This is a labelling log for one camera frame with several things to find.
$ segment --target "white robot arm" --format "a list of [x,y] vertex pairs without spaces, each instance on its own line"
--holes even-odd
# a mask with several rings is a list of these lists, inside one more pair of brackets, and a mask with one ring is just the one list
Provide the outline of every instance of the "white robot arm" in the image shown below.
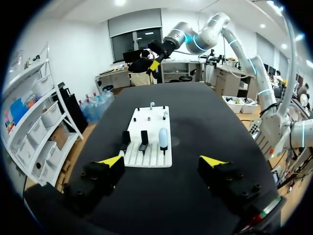
[[148,45],[159,55],[150,70],[153,71],[163,59],[168,58],[183,43],[186,43],[191,54],[203,54],[217,44],[218,37],[222,34],[237,55],[243,71],[247,75],[256,77],[262,124],[255,140],[265,158],[278,156],[290,148],[313,146],[313,120],[291,123],[287,115],[295,79],[289,78],[290,89],[287,88],[283,103],[278,105],[261,58],[258,55],[253,58],[246,56],[238,38],[226,27],[229,21],[230,18],[225,13],[217,13],[199,33],[194,32],[187,23],[178,23],[164,38],[163,44]]

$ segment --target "white board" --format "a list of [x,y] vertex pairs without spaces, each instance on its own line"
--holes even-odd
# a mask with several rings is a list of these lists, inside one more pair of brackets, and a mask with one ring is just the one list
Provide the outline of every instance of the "white board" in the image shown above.
[[[163,119],[164,112],[167,112],[165,120]],[[125,166],[142,167],[142,168],[166,168],[172,166],[172,143],[171,143],[171,126],[170,112],[168,106],[135,109],[131,122],[128,126],[128,131],[131,137],[126,153],[120,151],[120,155],[124,156]],[[167,129],[168,149],[160,150],[159,131],[161,128]],[[148,132],[148,147],[143,155],[139,151],[139,146],[142,142],[141,131]]]

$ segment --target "white storage bin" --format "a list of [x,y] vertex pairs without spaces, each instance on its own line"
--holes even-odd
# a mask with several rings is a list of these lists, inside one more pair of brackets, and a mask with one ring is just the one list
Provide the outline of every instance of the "white storage bin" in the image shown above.
[[57,143],[53,141],[47,141],[44,148],[42,149],[41,154],[52,167],[57,167],[62,158],[62,153],[57,147]]
[[49,164],[46,161],[39,179],[52,183],[54,174],[55,174],[55,171],[49,166]]
[[[223,100],[227,103],[227,105],[229,106],[229,108],[231,108],[231,110],[238,114],[240,113],[240,110],[241,108],[243,107],[244,103],[238,98],[238,97],[234,97],[234,96],[226,96],[226,95],[223,95]],[[232,98],[232,100],[234,101],[239,101],[240,104],[230,104],[226,101],[227,98]]]
[[17,156],[25,166],[28,166],[34,156],[35,150],[33,146],[31,146],[27,136],[25,136],[23,139],[20,139],[18,145],[19,149],[17,151]]
[[40,144],[45,135],[47,134],[47,130],[41,120],[41,117],[35,122],[35,124],[30,128],[27,135],[36,143]]
[[37,97],[42,97],[53,89],[53,81],[50,75],[39,79],[33,86],[32,91]]
[[42,115],[41,119],[45,127],[53,126],[61,117],[61,111],[58,106],[58,101],[55,101]]
[[[258,105],[256,103],[254,104],[246,104],[245,102],[245,98],[239,98],[243,103],[243,107],[241,109],[241,112],[243,114],[253,114],[255,109],[258,107]],[[248,101],[252,102],[254,101],[253,99],[247,98]]]

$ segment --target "desk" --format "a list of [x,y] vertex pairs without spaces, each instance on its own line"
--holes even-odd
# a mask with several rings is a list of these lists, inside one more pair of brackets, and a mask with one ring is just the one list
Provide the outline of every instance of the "desk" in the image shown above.
[[[94,78],[94,81],[100,94],[102,93],[102,87],[107,85],[113,85],[114,88],[129,86],[130,80],[128,77],[128,67],[125,67],[123,70],[115,70],[103,75],[98,75]],[[98,86],[98,81],[102,82],[101,87]]]
[[[197,70],[196,74],[193,77],[193,81],[199,82],[201,81],[202,74],[202,62],[198,61],[169,61],[164,60],[161,63],[161,74],[162,74],[162,82],[168,82],[169,77],[173,79],[178,79],[180,76],[188,75],[190,76],[190,72],[194,69]],[[130,85],[129,77],[128,77],[128,67],[123,70],[117,70],[105,73],[103,75],[98,75],[94,78],[96,86],[98,88],[99,93],[102,93],[102,88],[98,86],[98,81],[102,82],[101,87],[107,85],[113,85],[114,88],[119,87],[127,87]]]
[[170,108],[172,167],[127,167],[113,194],[101,200],[88,221],[118,234],[231,234],[239,218],[212,196],[198,175],[199,156],[233,161],[263,188],[276,186],[245,126],[213,90],[199,82],[123,89],[87,139],[70,182],[90,161],[116,156],[134,109],[148,107],[151,101]]
[[[237,96],[239,97],[247,97],[255,100],[255,97],[258,93],[258,87],[255,81],[255,76],[250,76],[247,78],[237,78],[235,77],[231,71],[237,75],[241,76],[245,73],[235,67],[227,67],[226,65],[218,65],[216,70],[213,73],[213,76],[216,78],[216,88],[215,91],[218,95],[229,95],[229,96]],[[248,89],[244,89],[240,87],[240,81],[244,81],[248,84]]]

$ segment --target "black table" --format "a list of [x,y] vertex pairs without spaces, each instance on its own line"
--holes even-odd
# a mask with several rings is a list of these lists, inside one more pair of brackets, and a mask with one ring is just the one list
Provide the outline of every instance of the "black table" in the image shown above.
[[231,234],[239,218],[213,197],[197,172],[200,155],[233,161],[245,176],[275,190],[270,168],[244,125],[202,83],[168,83],[124,89],[89,136],[73,169],[118,155],[122,131],[136,107],[170,109],[173,165],[127,167],[113,194],[87,220],[120,234]]

